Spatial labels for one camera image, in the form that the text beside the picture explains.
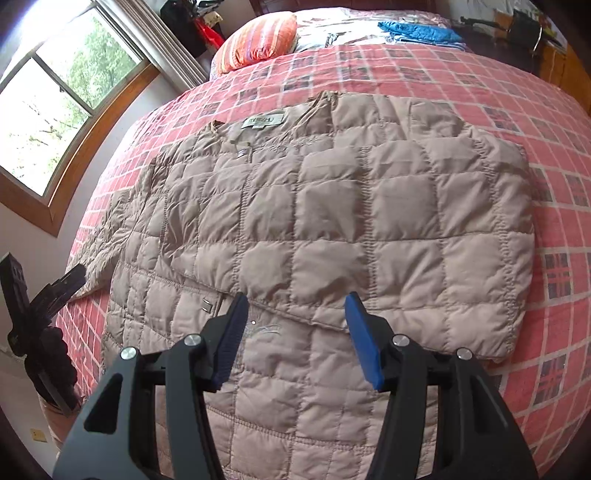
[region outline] paper tag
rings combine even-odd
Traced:
[[[283,113],[273,113],[272,115],[250,116],[242,124],[242,128],[253,127],[263,128],[268,125],[279,125],[283,123],[285,115]]]

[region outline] plaid bedspread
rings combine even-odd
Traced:
[[[184,93],[137,124],[90,200],[75,252],[112,192],[132,185],[166,145],[206,123],[305,102],[322,90],[442,102],[494,135],[523,145],[534,186],[536,251],[527,314],[513,357],[489,371],[541,472],[591,408],[591,119],[569,96],[513,67],[428,46],[338,46],[280,57]],[[70,303],[57,319],[79,372],[96,385],[109,293]]]

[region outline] striped pillow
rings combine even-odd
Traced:
[[[276,12],[250,20],[224,42],[213,58],[217,75],[293,51],[297,20],[291,12]]]

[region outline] wooden window frame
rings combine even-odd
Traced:
[[[0,202],[33,225],[57,237],[74,192],[106,136],[131,103],[158,76],[147,60],[140,62],[109,95],[114,98],[82,126],[62,157],[44,198],[0,167]]]
[[[62,155],[51,175],[42,195],[31,190],[11,173],[0,167],[0,202],[20,217],[46,231],[58,236],[70,206],[72,197],[95,156],[100,145],[115,126],[117,120],[127,110],[138,95],[158,76],[159,72],[142,54],[133,41],[116,25],[112,18],[96,2],[91,2],[77,17],[91,9],[96,10],[131,48],[140,62],[109,92],[96,108],[91,108],[56,75],[51,67],[39,58],[37,50],[41,42],[27,53],[0,83],[0,92],[20,68],[29,60],[34,60],[60,88],[85,110],[90,117],[76,133],[74,139]]]

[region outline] bed headboard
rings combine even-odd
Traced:
[[[297,12],[321,7],[348,7],[355,10],[422,10],[437,13],[436,0],[251,0],[257,15],[284,10]]]

